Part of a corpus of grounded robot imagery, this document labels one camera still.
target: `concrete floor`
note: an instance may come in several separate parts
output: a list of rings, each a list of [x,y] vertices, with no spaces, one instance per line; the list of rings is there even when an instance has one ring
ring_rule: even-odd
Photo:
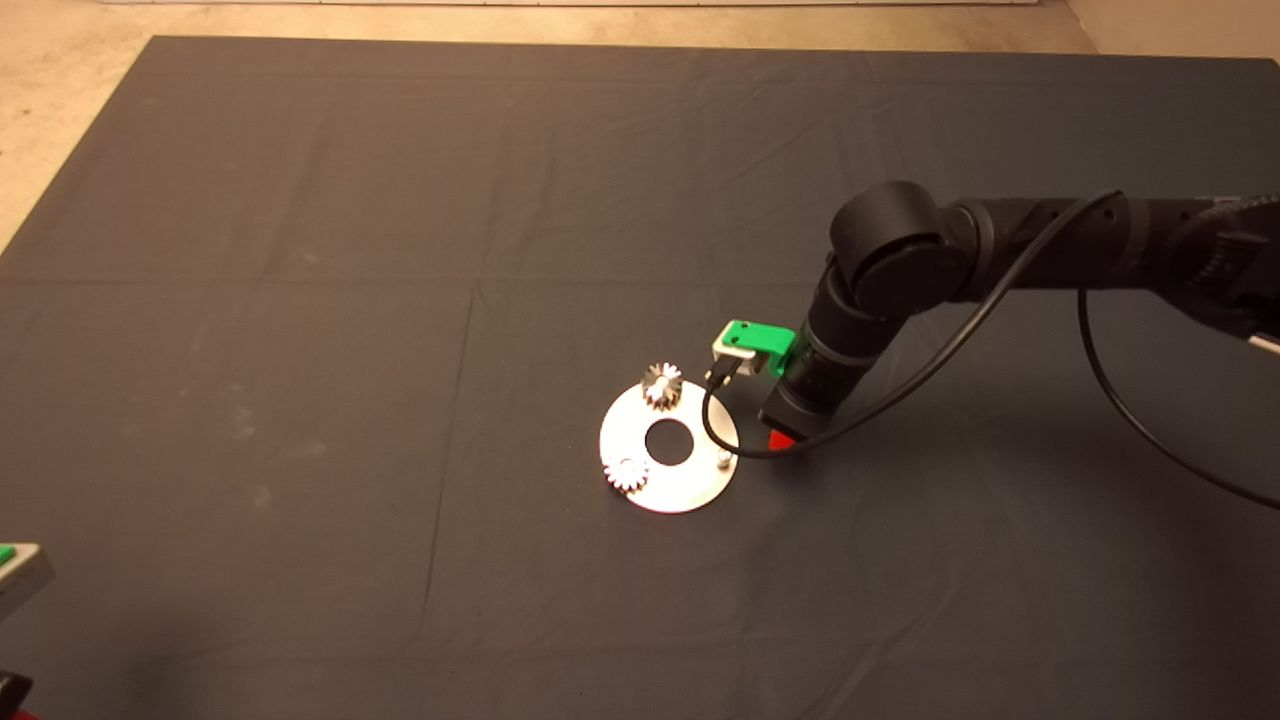
[[[152,35],[1275,56],[1280,8],[1272,5],[1280,4],[603,9],[0,0],[0,250]]]

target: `silver gear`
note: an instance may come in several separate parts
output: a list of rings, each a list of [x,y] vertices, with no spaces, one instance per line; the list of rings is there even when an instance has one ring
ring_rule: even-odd
[[[649,461],[621,457],[604,465],[604,479],[622,495],[631,495],[649,482]]]
[[[680,388],[685,379],[680,368],[671,363],[649,365],[640,378],[640,391],[644,401],[657,410],[671,410],[680,402]]]

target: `dark gray tablecloth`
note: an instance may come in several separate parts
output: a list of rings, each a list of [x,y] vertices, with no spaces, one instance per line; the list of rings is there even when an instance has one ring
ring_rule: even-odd
[[[596,432],[728,318],[797,324],[868,183],[1270,191],[1277,81],[157,38],[0,258],[0,538],[60,573],[0,665],[61,719],[1275,717],[1280,516],[1123,424],[1069,295],[691,515],[608,492]],[[1142,416],[1280,493],[1280,363],[1144,293],[1096,311]]]

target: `metal disc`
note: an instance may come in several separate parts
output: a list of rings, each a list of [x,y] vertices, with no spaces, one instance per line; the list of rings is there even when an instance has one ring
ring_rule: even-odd
[[[630,459],[649,464],[649,479],[640,489],[625,493],[627,500],[654,512],[689,512],[716,500],[728,486],[737,468],[737,455],[730,455],[726,462],[719,446],[703,430],[705,395],[705,389],[686,379],[680,402],[669,410],[657,410],[645,404],[644,391],[636,383],[609,406],[600,423],[600,462],[608,465]],[[718,436],[737,445],[733,418],[716,397],[712,397],[708,416]],[[675,420],[692,436],[694,450],[684,462],[663,465],[649,454],[645,436],[659,420]]]

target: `green object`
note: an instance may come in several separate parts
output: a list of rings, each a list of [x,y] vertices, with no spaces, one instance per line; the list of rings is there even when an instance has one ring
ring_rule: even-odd
[[[796,342],[796,332],[791,328],[765,325],[750,320],[733,320],[721,336],[726,347],[754,350],[767,356],[765,366],[774,378],[781,378],[787,369],[787,356]]]

